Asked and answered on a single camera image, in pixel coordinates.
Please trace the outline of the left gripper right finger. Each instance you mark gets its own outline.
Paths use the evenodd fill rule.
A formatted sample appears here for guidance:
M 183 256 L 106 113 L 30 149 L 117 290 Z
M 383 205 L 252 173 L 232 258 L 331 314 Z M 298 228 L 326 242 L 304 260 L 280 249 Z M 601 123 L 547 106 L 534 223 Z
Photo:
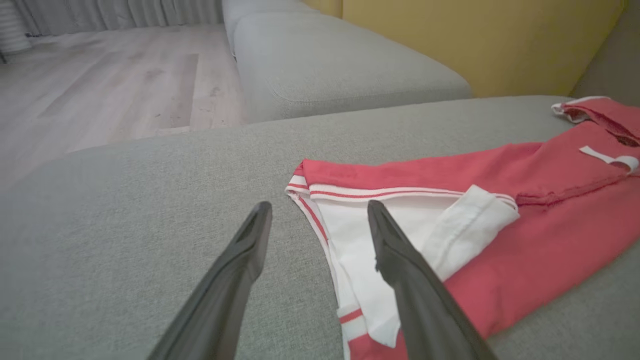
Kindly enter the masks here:
M 498 360 L 385 205 L 371 200 L 375 268 L 393 289 L 408 360 Z

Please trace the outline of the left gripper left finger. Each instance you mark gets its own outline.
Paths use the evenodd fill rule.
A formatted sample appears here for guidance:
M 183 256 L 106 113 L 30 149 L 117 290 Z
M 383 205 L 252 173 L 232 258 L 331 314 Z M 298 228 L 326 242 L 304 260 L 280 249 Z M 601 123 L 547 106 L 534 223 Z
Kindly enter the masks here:
M 250 290 L 265 265 L 272 217 L 271 203 L 255 205 L 147 360 L 234 360 Z

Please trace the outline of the red and white shorts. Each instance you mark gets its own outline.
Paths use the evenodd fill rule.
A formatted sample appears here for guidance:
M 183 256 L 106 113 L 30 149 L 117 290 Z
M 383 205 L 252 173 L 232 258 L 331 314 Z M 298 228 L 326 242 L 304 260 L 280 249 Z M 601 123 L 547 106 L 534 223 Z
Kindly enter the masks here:
M 640 239 L 640 119 L 377 166 L 306 159 L 286 193 L 329 262 L 345 360 L 407 360 L 394 291 L 375 269 L 368 202 L 384 203 L 487 337 Z

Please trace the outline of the red Bulls basketball jersey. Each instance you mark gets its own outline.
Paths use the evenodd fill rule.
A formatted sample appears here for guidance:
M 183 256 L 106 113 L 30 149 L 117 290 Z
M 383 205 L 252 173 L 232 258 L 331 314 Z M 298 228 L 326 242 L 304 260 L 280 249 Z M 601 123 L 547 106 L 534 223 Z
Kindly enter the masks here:
M 575 125 L 593 122 L 623 145 L 640 147 L 640 107 L 624 105 L 608 96 L 585 96 L 554 104 L 551 111 Z

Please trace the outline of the large grey sofa seat cushion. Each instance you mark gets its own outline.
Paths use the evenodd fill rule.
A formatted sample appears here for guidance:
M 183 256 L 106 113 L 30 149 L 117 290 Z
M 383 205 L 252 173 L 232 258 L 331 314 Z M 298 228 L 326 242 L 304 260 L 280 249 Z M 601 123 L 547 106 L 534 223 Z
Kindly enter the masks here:
M 69 153 L 0 193 L 0 360 L 142 360 L 250 210 L 272 205 L 240 360 L 346 360 L 330 264 L 286 187 L 304 160 L 381 166 L 546 142 L 560 96 L 266 121 Z M 640 238 L 494 337 L 505 360 L 640 360 Z

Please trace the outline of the yellow sofa backrest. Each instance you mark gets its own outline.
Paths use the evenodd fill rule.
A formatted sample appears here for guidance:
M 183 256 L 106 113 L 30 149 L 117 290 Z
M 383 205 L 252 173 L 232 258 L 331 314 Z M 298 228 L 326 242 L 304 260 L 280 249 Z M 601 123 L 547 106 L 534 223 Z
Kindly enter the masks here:
M 459 73 L 478 97 L 569 95 L 630 0 L 302 0 Z

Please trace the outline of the grey pleated curtain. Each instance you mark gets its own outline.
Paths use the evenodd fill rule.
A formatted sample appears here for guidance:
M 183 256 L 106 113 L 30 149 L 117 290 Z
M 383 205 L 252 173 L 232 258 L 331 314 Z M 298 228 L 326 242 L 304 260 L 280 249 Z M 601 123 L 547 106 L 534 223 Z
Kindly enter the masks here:
M 222 0 L 9 1 L 33 37 L 223 21 Z

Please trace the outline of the dull grey sofa backrest cushion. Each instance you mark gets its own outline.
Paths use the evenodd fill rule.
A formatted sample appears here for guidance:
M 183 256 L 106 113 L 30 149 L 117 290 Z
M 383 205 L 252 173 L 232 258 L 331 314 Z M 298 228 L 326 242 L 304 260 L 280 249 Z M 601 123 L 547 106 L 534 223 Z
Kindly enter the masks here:
M 640 0 L 628 1 L 571 96 L 606 96 L 640 107 Z

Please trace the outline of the white ribbed appliance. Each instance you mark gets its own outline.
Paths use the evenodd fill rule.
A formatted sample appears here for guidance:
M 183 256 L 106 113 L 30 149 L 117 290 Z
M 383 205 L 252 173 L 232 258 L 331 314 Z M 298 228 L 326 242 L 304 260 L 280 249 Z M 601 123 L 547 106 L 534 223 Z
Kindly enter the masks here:
M 22 16 L 13 0 L 0 0 L 0 53 L 13 55 L 31 49 Z

